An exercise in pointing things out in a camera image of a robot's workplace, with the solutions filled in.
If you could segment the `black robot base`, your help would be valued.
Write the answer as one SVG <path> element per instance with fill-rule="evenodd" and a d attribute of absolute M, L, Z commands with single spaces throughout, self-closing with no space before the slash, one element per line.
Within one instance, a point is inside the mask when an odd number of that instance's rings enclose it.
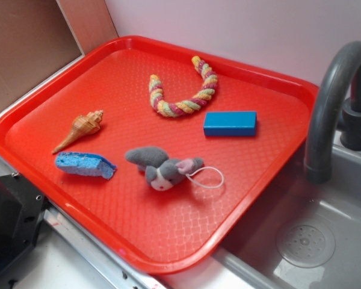
<path fill-rule="evenodd" d="M 35 247 L 46 196 L 23 176 L 0 176 L 0 271 Z"/>

